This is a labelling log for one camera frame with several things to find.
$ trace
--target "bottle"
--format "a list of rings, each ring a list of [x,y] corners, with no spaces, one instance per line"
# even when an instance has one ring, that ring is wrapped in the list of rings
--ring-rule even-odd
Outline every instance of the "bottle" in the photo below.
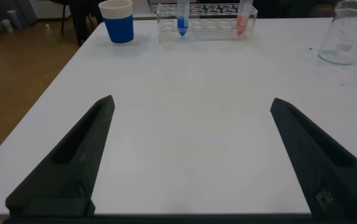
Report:
[[[46,34],[47,34],[47,41],[53,45],[58,44],[57,39],[54,36],[53,30],[50,28],[49,24],[46,24]]]

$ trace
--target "white table surface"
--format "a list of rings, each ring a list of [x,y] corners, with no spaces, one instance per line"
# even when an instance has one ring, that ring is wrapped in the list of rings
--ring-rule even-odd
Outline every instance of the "white table surface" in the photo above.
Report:
[[[105,213],[310,213],[269,112],[293,103],[357,157],[357,64],[316,57],[331,19],[259,19],[253,40],[113,46],[103,24],[0,146],[6,197],[98,99],[111,122],[92,200]]]

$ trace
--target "chair leg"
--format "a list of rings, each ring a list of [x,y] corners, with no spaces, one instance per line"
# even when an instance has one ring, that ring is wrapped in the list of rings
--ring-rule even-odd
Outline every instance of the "chair leg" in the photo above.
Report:
[[[90,20],[91,30],[94,30],[93,21],[91,20],[91,17],[87,15],[87,18],[89,18]]]
[[[64,22],[65,22],[65,4],[62,7],[62,20],[61,20],[61,35],[64,35]]]

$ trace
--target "paper cup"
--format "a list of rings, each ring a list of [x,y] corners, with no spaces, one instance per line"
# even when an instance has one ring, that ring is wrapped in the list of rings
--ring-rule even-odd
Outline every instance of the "paper cup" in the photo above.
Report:
[[[133,3],[130,0],[108,0],[98,4],[109,38],[116,44],[133,40]]]

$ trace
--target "red liquid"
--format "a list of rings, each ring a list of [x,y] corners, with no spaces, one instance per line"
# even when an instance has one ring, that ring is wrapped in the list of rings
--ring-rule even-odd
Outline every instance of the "red liquid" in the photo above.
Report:
[[[236,28],[238,31],[236,31],[236,33],[238,35],[242,35],[245,32],[245,28],[248,26],[248,19],[249,17],[245,17],[243,18],[245,20],[245,22],[243,23],[244,25],[241,25],[242,23],[242,16],[238,16],[238,18],[236,18]]]

